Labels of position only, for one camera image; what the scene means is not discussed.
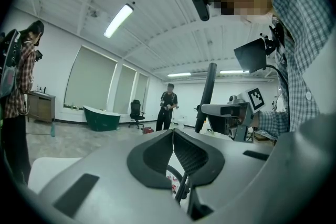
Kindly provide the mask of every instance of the backpack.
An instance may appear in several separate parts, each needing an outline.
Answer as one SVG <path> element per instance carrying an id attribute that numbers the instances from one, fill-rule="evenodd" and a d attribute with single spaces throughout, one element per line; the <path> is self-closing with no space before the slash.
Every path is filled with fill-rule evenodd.
<path id="1" fill-rule="evenodd" d="M 0 43 L 0 99 L 12 92 L 21 55 L 20 32 L 13 29 Z"/>

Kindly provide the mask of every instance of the green bathtub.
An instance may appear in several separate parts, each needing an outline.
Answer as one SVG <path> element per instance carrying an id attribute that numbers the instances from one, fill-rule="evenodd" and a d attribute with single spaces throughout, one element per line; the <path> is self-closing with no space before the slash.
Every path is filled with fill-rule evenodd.
<path id="1" fill-rule="evenodd" d="M 91 130 L 96 132 L 116 130 L 119 126 L 120 114 L 94 109 L 84 105 L 86 121 Z"/>

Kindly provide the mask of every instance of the black pole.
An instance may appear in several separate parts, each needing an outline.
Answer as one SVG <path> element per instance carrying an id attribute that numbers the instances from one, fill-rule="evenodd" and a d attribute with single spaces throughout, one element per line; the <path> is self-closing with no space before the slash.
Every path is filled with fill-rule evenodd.
<path id="1" fill-rule="evenodd" d="M 184 189 L 186 188 L 185 182 L 187 180 L 187 173 L 184 173 L 183 177 L 182 177 L 182 181 L 180 183 L 180 188 L 178 189 L 176 195 L 175 195 L 175 200 L 180 204 L 181 199 L 182 199 L 182 195 L 184 193 Z"/>
<path id="2" fill-rule="evenodd" d="M 203 104 L 210 104 L 212 92 L 214 90 L 215 78 L 216 78 L 217 64 L 210 63 L 208 68 L 208 74 L 206 76 L 203 96 L 200 104 L 200 109 L 198 110 L 197 120 L 195 124 L 195 132 L 199 133 L 203 127 L 204 121 L 206 120 L 206 114 L 202 112 Z"/>

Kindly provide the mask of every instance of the wooden cabinet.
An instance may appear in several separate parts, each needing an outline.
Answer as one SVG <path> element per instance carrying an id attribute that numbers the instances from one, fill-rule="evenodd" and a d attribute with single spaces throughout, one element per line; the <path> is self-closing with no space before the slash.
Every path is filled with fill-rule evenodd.
<path id="1" fill-rule="evenodd" d="M 40 92 L 27 94 L 27 106 L 29 118 L 40 121 L 52 122 L 55 119 L 55 96 Z"/>

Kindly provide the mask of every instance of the ceiling light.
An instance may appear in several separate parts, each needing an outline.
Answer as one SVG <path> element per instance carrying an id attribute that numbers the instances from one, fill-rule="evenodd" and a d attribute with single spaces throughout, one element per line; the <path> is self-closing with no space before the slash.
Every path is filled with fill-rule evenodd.
<path id="1" fill-rule="evenodd" d="M 187 77 L 191 76 L 191 73 L 179 73 L 179 74 L 169 74 L 168 77 Z"/>
<path id="2" fill-rule="evenodd" d="M 239 74 L 239 73 L 249 73 L 249 71 L 242 71 L 242 70 L 222 70 L 221 74 Z"/>
<path id="3" fill-rule="evenodd" d="M 106 29 L 104 36 L 110 38 L 113 33 L 118 29 L 118 27 L 126 20 L 128 16 L 130 16 L 133 12 L 133 8 L 126 4 L 122 7 L 122 9 L 118 12 L 115 18 L 110 23 L 109 27 Z"/>

